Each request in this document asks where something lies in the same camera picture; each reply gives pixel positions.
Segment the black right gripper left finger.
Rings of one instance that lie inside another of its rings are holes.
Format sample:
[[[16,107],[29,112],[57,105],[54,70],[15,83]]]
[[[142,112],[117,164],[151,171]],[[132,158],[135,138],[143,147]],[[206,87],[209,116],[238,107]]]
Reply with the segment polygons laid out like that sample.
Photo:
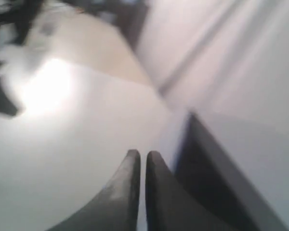
[[[51,231],[135,231],[139,209],[141,157],[128,150],[113,177],[83,208]]]

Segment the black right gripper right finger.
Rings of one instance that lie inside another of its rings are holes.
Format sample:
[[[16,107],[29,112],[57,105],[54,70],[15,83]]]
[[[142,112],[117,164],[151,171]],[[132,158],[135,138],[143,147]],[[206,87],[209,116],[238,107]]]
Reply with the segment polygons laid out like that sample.
[[[146,159],[145,203],[149,231],[234,229],[186,192],[157,151],[150,151]]]

